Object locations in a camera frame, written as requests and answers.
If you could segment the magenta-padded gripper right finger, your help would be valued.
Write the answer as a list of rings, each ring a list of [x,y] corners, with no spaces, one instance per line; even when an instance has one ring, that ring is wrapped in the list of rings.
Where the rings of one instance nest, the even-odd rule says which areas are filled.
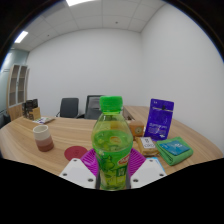
[[[145,158],[136,149],[130,152],[126,188],[141,188],[166,176],[165,170],[156,157]]]

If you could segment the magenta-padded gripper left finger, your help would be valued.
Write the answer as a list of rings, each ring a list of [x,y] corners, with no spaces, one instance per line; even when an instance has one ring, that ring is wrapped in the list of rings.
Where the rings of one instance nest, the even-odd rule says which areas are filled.
[[[99,189],[99,165],[95,151],[89,150],[80,159],[72,158],[60,177],[84,188]]]

